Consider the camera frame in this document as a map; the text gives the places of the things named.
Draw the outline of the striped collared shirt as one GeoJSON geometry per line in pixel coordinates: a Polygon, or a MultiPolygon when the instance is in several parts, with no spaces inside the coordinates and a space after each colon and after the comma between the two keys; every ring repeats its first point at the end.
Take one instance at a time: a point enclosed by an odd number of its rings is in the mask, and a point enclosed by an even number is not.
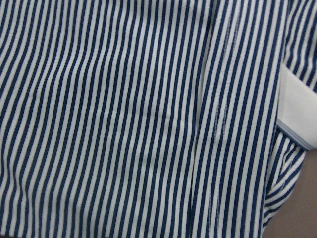
{"type": "Polygon", "coordinates": [[[3,0],[0,234],[259,238],[317,147],[314,0],[3,0]]]}

